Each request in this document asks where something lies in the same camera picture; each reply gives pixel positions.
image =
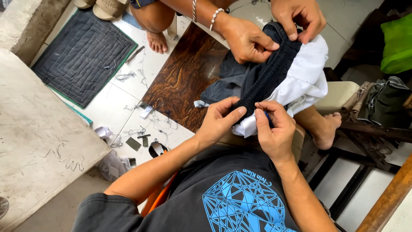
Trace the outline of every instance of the beige sandal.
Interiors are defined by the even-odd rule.
[[[93,13],[101,20],[113,20],[123,13],[128,2],[128,0],[97,0]]]
[[[87,9],[92,7],[96,0],[72,0],[73,4],[79,9]]]

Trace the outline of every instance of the forearm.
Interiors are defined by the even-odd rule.
[[[173,10],[189,17],[193,18],[193,0],[161,0],[164,4],[168,5]],[[196,2],[196,21],[209,28],[212,23],[213,14],[218,9],[213,3],[208,0],[197,0]],[[218,16],[213,23],[213,31],[223,35],[225,31],[224,27],[227,25],[227,20],[231,16],[219,12]]]
[[[302,232],[336,232],[336,227],[309,187],[295,160],[276,164],[290,213]]]
[[[198,141],[195,137],[188,139],[175,149],[133,168],[113,182],[104,193],[126,196],[141,204],[186,162],[207,147]]]

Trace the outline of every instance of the bracelet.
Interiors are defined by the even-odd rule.
[[[196,22],[196,0],[193,0],[193,22]]]
[[[216,10],[216,13],[213,14],[212,24],[210,24],[209,31],[212,31],[213,23],[215,22],[215,18],[216,18],[217,14],[218,14],[220,11],[225,11],[225,10],[222,9],[222,8],[219,8],[219,9]]]

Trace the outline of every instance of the floor mat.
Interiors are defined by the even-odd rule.
[[[126,61],[137,43],[92,10],[77,10],[32,67],[40,79],[81,108]]]
[[[183,34],[143,96],[144,102],[186,129],[196,132],[207,107],[193,102],[219,80],[219,65],[228,49],[194,23]]]

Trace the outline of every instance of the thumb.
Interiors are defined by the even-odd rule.
[[[292,20],[292,14],[282,14],[277,21],[282,24],[283,29],[291,41],[297,39],[297,28]]]
[[[230,112],[226,117],[223,118],[223,121],[225,124],[232,126],[235,124],[243,115],[245,115],[247,112],[246,107],[239,107]]]
[[[272,130],[269,127],[269,120],[267,119],[265,112],[263,112],[262,109],[256,109],[255,117],[258,136],[270,136],[272,134]]]
[[[279,44],[275,43],[272,38],[267,36],[263,31],[260,31],[257,36],[252,37],[251,40],[262,45],[268,51],[276,51],[279,49]]]

